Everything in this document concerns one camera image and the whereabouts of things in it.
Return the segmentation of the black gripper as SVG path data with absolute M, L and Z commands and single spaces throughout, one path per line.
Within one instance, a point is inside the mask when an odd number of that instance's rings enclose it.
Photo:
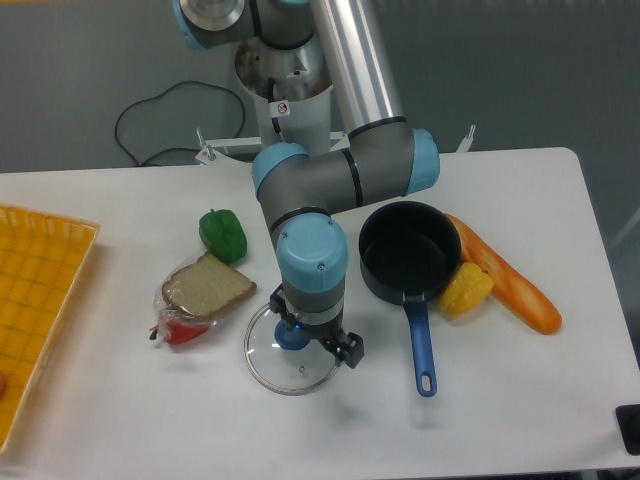
M 356 333 L 345 333 L 342 328 L 344 299 L 321 312 L 296 309 L 284 297 L 280 284 L 269 297 L 269 309 L 280 317 L 277 322 L 279 345 L 307 345 L 310 340 L 331 339 L 330 352 L 337 366 L 355 369 L 363 358 L 363 339 Z

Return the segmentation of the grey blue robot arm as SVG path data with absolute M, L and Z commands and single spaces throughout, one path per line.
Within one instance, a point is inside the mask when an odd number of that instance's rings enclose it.
M 282 284 L 272 310 L 340 364 L 362 359 L 342 327 L 346 239 L 335 214 L 433 186 L 440 158 L 431 134 L 409 126 L 369 1 L 177 1 L 189 43 L 238 42 L 237 74 L 271 103 L 309 104 L 333 90 L 348 144 L 333 150 L 318 111 L 294 124 L 269 118 L 252 166 L 256 197 Z

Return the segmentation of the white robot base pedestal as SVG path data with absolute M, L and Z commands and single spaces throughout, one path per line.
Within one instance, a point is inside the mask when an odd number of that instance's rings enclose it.
M 379 156 L 420 174 L 439 169 L 431 134 L 406 123 L 384 43 L 373 31 L 312 31 L 291 45 L 253 37 L 240 43 L 235 69 L 253 96 L 267 158 L 286 149 L 327 153 L 334 95 L 349 138 L 347 157 L 363 164 Z

